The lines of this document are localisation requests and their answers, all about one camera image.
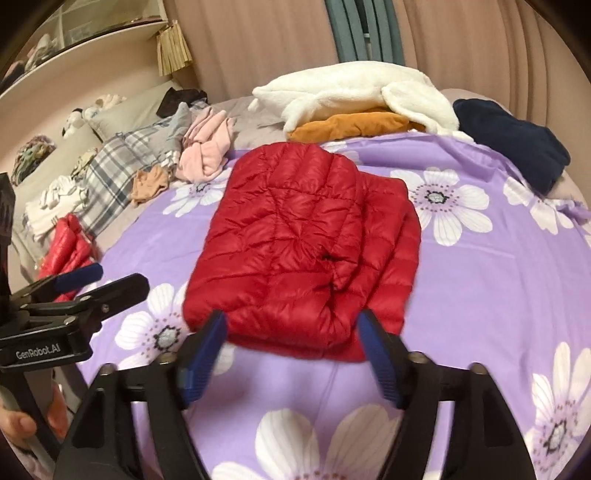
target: orange sweater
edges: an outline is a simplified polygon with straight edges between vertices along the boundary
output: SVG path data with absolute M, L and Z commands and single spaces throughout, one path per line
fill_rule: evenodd
M 289 141 L 322 143 L 351 137 L 377 137 L 379 135 L 407 132 L 411 129 L 425 131 L 423 125 L 411 122 L 404 115 L 383 109 L 361 113 L 333 115 L 327 120 L 308 122 L 296 128 Z

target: red down jacket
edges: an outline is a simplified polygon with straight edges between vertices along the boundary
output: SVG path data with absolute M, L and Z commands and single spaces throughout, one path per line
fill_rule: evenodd
M 56 230 L 49 247 L 49 252 L 43 258 L 39 278 L 49 275 L 68 273 L 77 268 L 94 263 L 93 247 L 80 226 L 78 218 L 68 213 L 56 223 Z M 71 300 L 76 296 L 75 291 L 64 293 L 56 301 Z
M 185 321 L 213 309 L 229 340 L 298 358 L 362 361 L 355 319 L 371 308 L 400 333 L 421 227 L 402 180 L 357 170 L 317 145 L 242 157 L 187 286 Z

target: pink clothing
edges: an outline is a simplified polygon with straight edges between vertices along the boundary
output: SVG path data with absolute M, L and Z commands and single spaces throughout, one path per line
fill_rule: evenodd
M 232 124 L 222 110 L 214 114 L 211 107 L 199 112 L 183 138 L 183 153 L 176 176 L 192 183 L 211 181 L 226 164 L 224 155 L 230 148 Z

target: shelf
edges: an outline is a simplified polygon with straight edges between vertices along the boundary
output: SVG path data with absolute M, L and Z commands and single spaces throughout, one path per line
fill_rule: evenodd
M 32 91 L 43 90 L 51 78 L 62 72 L 75 69 L 86 59 L 105 51 L 112 51 L 125 43 L 147 41 L 167 25 L 153 21 L 130 27 L 122 27 L 111 33 L 99 35 L 78 45 L 67 48 L 55 57 L 26 73 L 0 95 L 0 118 L 14 109 Z

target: white fleece blanket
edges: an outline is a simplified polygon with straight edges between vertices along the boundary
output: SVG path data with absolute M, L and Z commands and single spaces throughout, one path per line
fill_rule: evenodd
M 388 107 L 423 124 L 428 133 L 460 132 L 452 104 L 423 72 L 380 61 L 352 61 L 283 75 L 252 91 L 251 112 L 267 109 L 285 121 L 284 132 L 338 113 Z

